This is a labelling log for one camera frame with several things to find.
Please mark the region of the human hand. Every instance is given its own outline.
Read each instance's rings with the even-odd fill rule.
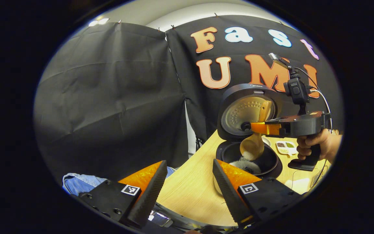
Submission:
[[[307,156],[311,155],[311,146],[319,144],[321,148],[319,160],[325,158],[330,163],[333,163],[338,148],[340,147],[341,137],[341,135],[331,135],[328,129],[323,129],[314,136],[300,136],[297,138],[298,158],[300,160],[305,160]]]

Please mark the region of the black cloth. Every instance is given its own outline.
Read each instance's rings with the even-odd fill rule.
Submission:
[[[214,42],[208,42],[214,47],[208,51],[196,53],[196,41],[191,37],[191,34],[209,27],[217,29],[217,32],[213,33]],[[230,27],[246,29],[253,40],[249,43],[227,41],[225,39],[227,33],[224,31]],[[268,33],[270,29],[286,34],[292,46],[285,47],[276,44],[273,41],[273,36]],[[317,70],[318,86],[330,106],[333,128],[343,131],[343,97],[334,71],[315,43],[299,31],[267,19],[242,15],[223,15],[191,21],[166,31],[166,34],[181,86],[186,93],[187,114],[190,124],[200,139],[207,140],[217,129],[218,107],[223,92],[231,86],[251,82],[251,66],[245,60],[245,56],[250,54],[260,55],[271,67],[272,60],[268,54],[272,52],[289,59],[291,65],[295,67],[304,69],[303,65],[308,64]],[[313,58],[306,46],[300,42],[300,39],[306,40],[313,47],[314,52],[319,56],[319,60]],[[212,78],[219,80],[221,69],[215,59],[222,56],[231,58],[229,63],[230,83],[221,89],[211,89],[204,86],[196,62],[202,59],[211,59]],[[301,80],[308,84],[308,78],[301,72],[300,76]],[[279,116],[297,114],[299,106],[294,105],[291,97],[286,96],[285,93],[282,93],[281,96],[282,112],[279,113]],[[307,109],[309,111],[327,110],[321,97],[310,98]]]
[[[165,33],[129,23],[85,27],[48,63],[34,101],[37,142],[56,181],[121,179],[187,159],[184,94]]]

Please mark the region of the table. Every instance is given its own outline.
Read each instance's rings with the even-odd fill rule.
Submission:
[[[279,154],[275,143],[290,141],[297,145],[296,139],[274,137],[267,137],[267,139],[283,165],[277,180],[297,193],[308,191],[325,160],[319,161],[312,172],[288,168],[288,163],[296,159],[297,155],[288,158],[287,155]],[[198,222],[215,226],[237,226],[223,196],[214,187],[213,159],[216,158],[217,147],[222,142],[224,140],[215,131],[193,156],[165,180],[157,202],[173,212]],[[330,163],[326,162],[322,175],[329,167]]]

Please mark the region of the screw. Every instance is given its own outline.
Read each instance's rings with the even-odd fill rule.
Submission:
[[[113,209],[113,212],[115,212],[115,213],[117,213],[119,215],[122,213],[122,211],[120,211],[118,208]]]

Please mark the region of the blue denim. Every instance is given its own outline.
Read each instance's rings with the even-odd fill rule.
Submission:
[[[175,170],[171,167],[167,167],[167,176],[168,178]],[[89,192],[92,189],[96,188],[106,179],[99,178],[92,175],[80,175],[76,173],[68,173],[63,176],[63,189],[68,194],[73,194],[78,196],[82,192]]]

